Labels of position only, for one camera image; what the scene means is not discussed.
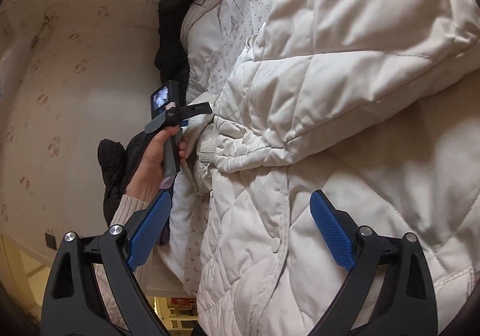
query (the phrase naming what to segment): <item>handheld camera device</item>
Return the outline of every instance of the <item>handheld camera device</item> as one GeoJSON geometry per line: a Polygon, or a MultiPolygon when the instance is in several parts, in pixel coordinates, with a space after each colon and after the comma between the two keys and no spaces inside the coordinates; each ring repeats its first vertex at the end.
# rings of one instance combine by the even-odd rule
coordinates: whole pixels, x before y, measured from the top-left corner
{"type": "MultiPolygon", "coordinates": [[[[160,130],[168,126],[181,125],[188,118],[200,114],[211,114],[212,109],[208,102],[180,107],[180,95],[177,81],[167,81],[150,97],[152,121],[145,126],[145,133],[155,136],[160,130]]],[[[176,175],[180,172],[178,145],[181,141],[182,129],[170,137],[164,145],[163,171],[164,177],[176,175]]]]}

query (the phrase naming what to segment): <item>sweater sleeve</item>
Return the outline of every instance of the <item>sweater sleeve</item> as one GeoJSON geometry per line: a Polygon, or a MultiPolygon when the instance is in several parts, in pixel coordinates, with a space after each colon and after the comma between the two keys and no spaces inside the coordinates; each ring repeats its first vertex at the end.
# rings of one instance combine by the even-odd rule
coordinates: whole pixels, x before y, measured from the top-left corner
{"type": "MultiPolygon", "coordinates": [[[[143,210],[147,208],[148,203],[139,201],[138,199],[123,195],[120,205],[115,213],[111,226],[113,225],[124,225],[128,219],[131,217],[135,211],[143,210]]],[[[148,283],[148,275],[150,274],[150,268],[152,264],[152,254],[148,257],[146,263],[138,267],[135,271],[135,278],[142,289],[145,292],[148,283]]],[[[101,264],[95,264],[95,275],[97,276],[98,287],[100,288],[100,293],[102,294],[103,301],[105,303],[106,311],[108,312],[110,319],[113,324],[121,326],[122,328],[127,328],[125,321],[122,318],[120,310],[118,309],[117,303],[113,297],[110,285],[108,283],[105,269],[101,264]]]]}

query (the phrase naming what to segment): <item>blue object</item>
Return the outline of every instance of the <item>blue object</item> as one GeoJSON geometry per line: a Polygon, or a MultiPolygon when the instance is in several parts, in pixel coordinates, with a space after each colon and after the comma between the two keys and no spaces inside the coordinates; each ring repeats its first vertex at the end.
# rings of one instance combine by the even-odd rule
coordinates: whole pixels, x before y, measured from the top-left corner
{"type": "Polygon", "coordinates": [[[132,272],[135,272],[137,267],[147,261],[158,236],[170,217],[171,208],[172,199],[170,194],[165,191],[135,232],[130,241],[130,256],[127,260],[127,266],[132,272]]]}
{"type": "Polygon", "coordinates": [[[310,196],[310,213],[335,262],[350,272],[355,266],[352,241],[317,191],[310,196]]]}

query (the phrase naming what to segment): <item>blue gripper pad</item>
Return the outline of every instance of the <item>blue gripper pad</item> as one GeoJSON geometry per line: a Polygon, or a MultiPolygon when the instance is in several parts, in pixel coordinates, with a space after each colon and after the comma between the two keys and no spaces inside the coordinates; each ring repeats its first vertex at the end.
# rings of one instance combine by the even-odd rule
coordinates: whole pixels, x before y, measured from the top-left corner
{"type": "Polygon", "coordinates": [[[310,196],[310,213],[335,262],[350,272],[355,266],[352,241],[318,191],[310,196]]]}
{"type": "Polygon", "coordinates": [[[132,272],[135,272],[137,267],[147,261],[158,236],[170,217],[171,208],[170,194],[165,191],[130,241],[130,256],[127,265],[132,272]]]}

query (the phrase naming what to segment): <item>jacket button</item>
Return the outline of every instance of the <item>jacket button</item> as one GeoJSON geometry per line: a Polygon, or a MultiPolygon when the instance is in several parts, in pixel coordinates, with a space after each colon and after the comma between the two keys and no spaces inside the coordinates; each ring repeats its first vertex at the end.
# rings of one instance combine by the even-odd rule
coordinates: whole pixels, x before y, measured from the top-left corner
{"type": "Polygon", "coordinates": [[[271,247],[273,253],[278,252],[278,250],[280,249],[280,239],[278,237],[273,238],[271,247]]]}

